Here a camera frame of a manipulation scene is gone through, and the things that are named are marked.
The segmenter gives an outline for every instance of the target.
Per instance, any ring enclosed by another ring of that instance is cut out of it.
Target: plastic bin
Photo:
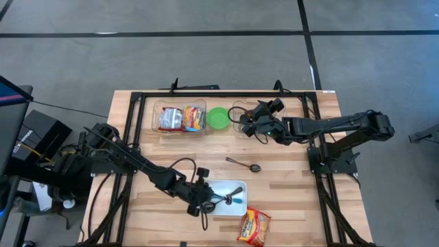
[[[163,109],[170,107],[170,108],[178,108],[182,110],[185,106],[195,106],[199,107],[204,110],[204,113],[206,114],[206,102],[203,99],[198,99],[196,101],[188,101],[188,102],[166,102],[163,100],[158,100],[154,104],[154,112],[152,113],[152,126],[151,129],[153,131],[162,132],[162,133],[168,133],[168,134],[200,134],[204,133],[204,130],[207,127],[206,123],[206,115],[204,116],[204,129],[199,131],[183,131],[183,132],[176,132],[176,131],[165,131],[165,130],[159,130],[160,128],[160,115],[163,113]]]
[[[259,105],[259,102],[257,100],[251,101],[251,102],[242,102],[242,101],[237,100],[237,101],[233,102],[233,106],[240,106],[240,107],[247,109],[247,110],[253,110],[258,105]],[[285,106],[280,112],[274,113],[273,116],[277,117],[279,120],[282,121],[282,117],[285,117],[286,112],[287,112],[287,107]],[[235,121],[239,121],[239,117],[242,114],[244,114],[243,110],[233,109],[232,112],[230,113],[230,117]],[[244,125],[240,124],[240,123],[233,123],[233,129],[235,129],[235,137],[237,137],[239,139],[251,139],[251,138],[247,137],[246,134],[244,134],[242,132],[243,126]]]
[[[233,196],[233,198],[239,198],[242,203],[232,203],[227,205],[226,202],[220,202],[216,204],[215,210],[209,215],[224,215],[224,216],[243,216],[247,213],[247,184],[240,180],[206,180],[212,190],[220,195],[225,196],[239,187],[242,187],[243,191]],[[213,199],[212,202],[217,202],[219,199]]]

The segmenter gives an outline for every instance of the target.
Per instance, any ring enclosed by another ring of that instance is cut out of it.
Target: green bowl
[[[227,127],[230,120],[227,116],[227,109],[222,107],[215,107],[207,113],[207,123],[216,130],[221,130]]]

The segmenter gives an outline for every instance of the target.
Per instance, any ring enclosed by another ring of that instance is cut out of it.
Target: white tray
[[[247,184],[240,180],[206,180],[213,192],[217,195],[225,196],[232,193],[238,187],[242,187],[243,191],[236,194],[233,198],[239,198],[242,203],[234,203],[227,205],[222,201],[215,206],[215,210],[209,215],[225,215],[225,216],[243,216],[247,213]],[[220,199],[212,199],[212,202],[217,202]]]

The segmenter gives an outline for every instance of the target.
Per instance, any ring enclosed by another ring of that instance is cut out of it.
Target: red and yellow package
[[[241,232],[237,240],[253,246],[263,246],[271,217],[252,208],[242,218]]]

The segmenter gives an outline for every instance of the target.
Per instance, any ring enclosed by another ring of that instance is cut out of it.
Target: ramen noodle package
[[[242,240],[253,246],[263,246],[270,218],[268,215],[248,207],[247,214],[242,218],[241,232],[237,240]]]
[[[206,113],[200,107],[185,106],[183,108],[183,126],[186,131],[199,131],[204,129]]]
[[[160,127],[161,131],[183,131],[183,114],[180,109],[165,107],[160,114]]]

